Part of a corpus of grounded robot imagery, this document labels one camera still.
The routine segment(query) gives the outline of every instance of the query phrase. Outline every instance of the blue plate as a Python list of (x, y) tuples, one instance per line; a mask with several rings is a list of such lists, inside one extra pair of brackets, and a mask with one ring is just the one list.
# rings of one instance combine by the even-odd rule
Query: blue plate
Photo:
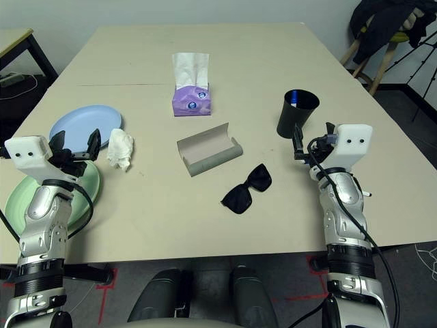
[(64, 148), (72, 152), (84, 152), (88, 149), (88, 138), (97, 128), (100, 130), (102, 147), (109, 142), (109, 136), (114, 128), (122, 126), (122, 116), (114, 108), (106, 105), (85, 106), (62, 116), (50, 130), (48, 135), (59, 131), (66, 132)]

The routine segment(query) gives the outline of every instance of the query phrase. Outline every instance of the beige table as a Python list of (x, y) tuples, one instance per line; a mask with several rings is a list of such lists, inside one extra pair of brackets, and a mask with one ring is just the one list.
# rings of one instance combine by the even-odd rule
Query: beige table
[[(116, 54), (104, 59), (109, 43)], [(211, 117), (173, 117), (176, 51), (211, 54)], [(85, 65), (83, 53), (94, 71), (80, 79), (86, 71), (77, 64)], [(125, 130), (135, 138), (127, 173), (110, 167), (107, 150), (101, 152), (96, 164), (103, 183), (94, 218), (70, 241), (68, 262), (324, 249), (317, 184), (307, 167), (293, 161), (290, 140), (276, 133), (283, 95), (293, 88), (311, 90), (320, 99), (305, 124), (305, 142), (323, 135), (326, 121), (374, 127), (370, 152), (354, 173), (373, 193), (365, 200), (365, 215), (375, 240), (393, 245), (436, 239), (436, 170), (304, 25), (102, 27), (83, 53), (16, 134), (48, 135), (59, 116), (102, 103), (121, 112)], [(117, 66), (124, 70), (117, 72)], [(176, 141), (224, 122), (244, 154), (191, 178)], [(259, 163), (265, 163), (273, 183), (264, 193), (251, 190), (252, 206), (236, 215), (220, 200)], [(0, 161), (2, 208), (22, 178), (10, 161)], [(4, 227), (0, 239), (0, 262), (15, 262), (17, 252), (10, 250), (17, 245)]]
[(0, 29), (0, 70), (28, 50), (51, 85), (58, 75), (32, 33), (33, 29)]

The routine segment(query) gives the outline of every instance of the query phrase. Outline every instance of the power strip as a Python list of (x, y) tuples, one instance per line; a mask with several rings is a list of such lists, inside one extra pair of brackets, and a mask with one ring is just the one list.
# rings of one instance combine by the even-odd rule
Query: power strip
[(24, 81), (25, 77), (18, 73), (9, 73), (0, 78), (0, 87), (9, 87), (18, 82)]

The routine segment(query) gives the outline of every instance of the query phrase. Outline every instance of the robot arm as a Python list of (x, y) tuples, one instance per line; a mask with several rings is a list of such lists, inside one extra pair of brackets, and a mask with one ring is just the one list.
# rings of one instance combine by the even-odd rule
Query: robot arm
[(71, 318), (61, 311), (66, 302), (63, 287), (73, 188), (100, 149), (100, 132), (91, 134), (87, 152), (72, 154), (63, 149), (62, 131), (50, 143), (43, 136), (17, 137), (5, 142), (4, 157), (17, 169), (36, 179), (38, 187), (25, 212), (20, 236), (14, 298), (8, 305), (5, 328), (71, 327)]
[(295, 159), (308, 163), (310, 177), (318, 181), (324, 211), (330, 294), (323, 306), (323, 328), (389, 328), (382, 286), (375, 276), (371, 243), (342, 209), (334, 187), (319, 168), (335, 183), (344, 208), (367, 230), (363, 192), (350, 171), (367, 153), (372, 127), (364, 124), (342, 124), (335, 128), (328, 124), (327, 127), (328, 134), (314, 139), (314, 146), (309, 145), (312, 156), (303, 151), (302, 131), (298, 127), (293, 140)]

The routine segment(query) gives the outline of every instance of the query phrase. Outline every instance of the cable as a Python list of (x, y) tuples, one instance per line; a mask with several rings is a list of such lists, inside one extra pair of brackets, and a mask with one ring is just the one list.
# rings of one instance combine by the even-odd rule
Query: cable
[(85, 293), (85, 296), (84, 296), (84, 297), (79, 301), (79, 303), (76, 304), (76, 306), (74, 306), (74, 307), (69, 311), (70, 314), (73, 313), (73, 311), (75, 311), (75, 309), (77, 309), (77, 307), (80, 306), (80, 304), (82, 304), (82, 302), (87, 298), (87, 296), (90, 294), (90, 292), (92, 291), (92, 289), (93, 289), (93, 287), (94, 287), (95, 285), (96, 285), (96, 284), (92, 284), (91, 287), (89, 287), (89, 290)]
[(320, 311), (320, 309), (322, 309), (323, 304), (325, 303), (325, 300), (323, 300), (323, 302), (321, 302), (321, 304), (319, 304), (314, 310), (308, 312), (307, 314), (305, 314), (304, 316), (300, 317), (298, 320), (294, 321), (294, 323), (292, 323), (291, 326), (289, 326), (288, 328), (293, 328), (295, 326), (297, 326), (299, 323), (301, 323), (303, 320), (305, 320), (306, 318), (309, 318), (310, 316), (312, 316), (313, 314), (317, 313)]
[(314, 138), (312, 139), (308, 146), (307, 146), (307, 150), (309, 153), (309, 156), (311, 157), (311, 159), (314, 161), (315, 165), (318, 167), (318, 169), (323, 173), (324, 177), (327, 179), (327, 181), (329, 182), (329, 184), (332, 186), (334, 194), (335, 194), (335, 198), (337, 199), (337, 202), (340, 205), (340, 208), (343, 210), (343, 212), (349, 217), (350, 221), (352, 221), (352, 223), (361, 231), (361, 233), (364, 234), (365, 238), (375, 247), (376, 252), (378, 253), (378, 255), (381, 258), (382, 263), (384, 264), (384, 267), (387, 271), (387, 274), (389, 275), (389, 279), (390, 279), (390, 285), (391, 288), (393, 289), (393, 296), (395, 298), (395, 320), (394, 320), (394, 324), (393, 327), (397, 328), (399, 325), (399, 315), (400, 315), (400, 304), (399, 304), (399, 293), (397, 291), (397, 287), (396, 287), (396, 283), (395, 283), (395, 278), (393, 277), (393, 273), (391, 272), (389, 263), (387, 262), (387, 260), (385, 259), (384, 255), (381, 252), (381, 249), (378, 247), (378, 245), (375, 243), (375, 241), (372, 239), (372, 237), (370, 236), (370, 234), (365, 230), (365, 228), (352, 216), (352, 214), (349, 213), (349, 211), (346, 209), (346, 207), (343, 205), (343, 202), (341, 201), (341, 198), (339, 196), (339, 193), (337, 191), (337, 185), (334, 183), (334, 181), (329, 177), (329, 175), (326, 173), (326, 171), (324, 170), (324, 168), (319, 164), (319, 162), (317, 161), (317, 159), (315, 158), (314, 154), (313, 154), (313, 150), (311, 149), (311, 146), (314, 144), (314, 142), (316, 141), (321, 141), (323, 140), (323, 137), (318, 137), (318, 138)]
[(15, 230), (12, 228), (12, 226), (10, 225), (8, 219), (6, 219), (5, 215), (3, 214), (3, 212), (1, 212), (0, 210), (0, 217), (1, 217), (1, 221), (3, 222), (3, 224), (5, 225), (5, 227), (9, 230), (9, 232), (11, 233), (11, 235), (14, 237), (14, 239), (16, 240), (17, 243), (20, 242), (20, 236), (17, 235), (17, 233), (15, 232)]
[(33, 87), (31, 87), (30, 89), (21, 92), (20, 94), (16, 94), (15, 96), (12, 97), (7, 97), (7, 98), (0, 98), (0, 100), (9, 100), (9, 99), (14, 99), (16, 97), (21, 96), (22, 94), (26, 94), (27, 92), (30, 92), (32, 90), (34, 90), (37, 86), (38, 86), (38, 80), (36, 79), (36, 77), (34, 77), (33, 75), (30, 75), (31, 77), (33, 77), (33, 79), (35, 80), (35, 85)]
[(73, 184), (74, 188), (83, 195), (83, 197), (87, 200), (88, 205), (89, 205), (89, 211), (88, 211), (88, 218), (87, 221), (85, 221), (84, 223), (82, 223), (82, 225), (77, 228), (75, 231), (73, 231), (71, 234), (68, 235), (68, 239), (70, 239), (71, 237), (73, 237), (75, 234), (77, 234), (79, 231), (81, 231), (90, 221), (91, 218), (93, 217), (93, 213), (94, 213), (94, 206), (93, 206), (93, 201), (91, 200), (91, 198), (89, 198), (86, 190), (84, 190), (84, 188), (82, 188), (81, 186), (79, 186), (78, 184)]
[[(425, 251), (424, 249), (417, 249), (417, 244), (414, 244), (414, 248), (416, 249), (417, 256), (422, 261), (422, 263), (432, 272), (431, 277), (433, 280), (437, 282), (437, 257), (433, 254), (434, 251), (437, 251), (437, 247), (431, 249), (430, 251)], [(431, 258), (434, 259), (434, 263), (432, 264), (432, 267), (426, 263), (424, 259), (422, 259), (419, 252), (427, 253)]]

